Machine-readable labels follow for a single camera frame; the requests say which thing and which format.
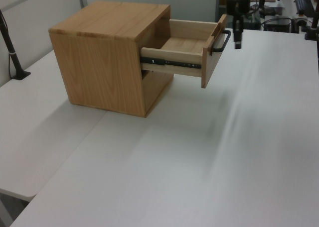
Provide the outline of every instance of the drawer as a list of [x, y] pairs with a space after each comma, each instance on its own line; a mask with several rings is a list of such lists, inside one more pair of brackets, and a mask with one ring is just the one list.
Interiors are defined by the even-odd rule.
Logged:
[[226, 15], [218, 23], [158, 20], [139, 43], [141, 69], [201, 77], [206, 88], [230, 36], [225, 26]]

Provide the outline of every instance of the wooden box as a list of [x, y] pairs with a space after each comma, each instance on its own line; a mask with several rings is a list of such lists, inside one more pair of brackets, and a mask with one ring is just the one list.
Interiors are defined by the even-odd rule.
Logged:
[[172, 20], [165, 4], [97, 1], [49, 33], [72, 104], [146, 117], [174, 73], [206, 87], [225, 22]]

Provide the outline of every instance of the wooden cabinet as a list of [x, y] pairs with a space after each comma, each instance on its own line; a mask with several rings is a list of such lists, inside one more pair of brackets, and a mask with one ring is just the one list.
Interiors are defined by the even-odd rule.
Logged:
[[172, 20], [166, 4], [97, 1], [49, 33], [72, 104], [146, 117], [174, 73], [206, 87], [225, 22]]

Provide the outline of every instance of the drawer handle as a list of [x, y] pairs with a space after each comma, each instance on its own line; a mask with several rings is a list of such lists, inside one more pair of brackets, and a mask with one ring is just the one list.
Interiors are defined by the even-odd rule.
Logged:
[[223, 44], [223, 46], [221, 48], [213, 48], [211, 49], [210, 51], [210, 55], [212, 55], [212, 52], [215, 52], [215, 53], [220, 53], [220, 52], [223, 52], [225, 47], [226, 47], [226, 44], [228, 43], [228, 40], [230, 38], [230, 34], [231, 34], [231, 31], [230, 30], [223, 30], [222, 32], [223, 34], [227, 34], [227, 37], [225, 39], [225, 42]]

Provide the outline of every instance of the white tabletop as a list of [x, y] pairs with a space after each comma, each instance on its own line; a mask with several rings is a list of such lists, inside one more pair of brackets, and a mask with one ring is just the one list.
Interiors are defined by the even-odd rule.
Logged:
[[175, 75], [148, 118], [107, 112], [12, 227], [317, 225], [317, 44], [233, 46], [206, 89]]
[[0, 193], [30, 201], [105, 111], [71, 105], [54, 52], [0, 88]]

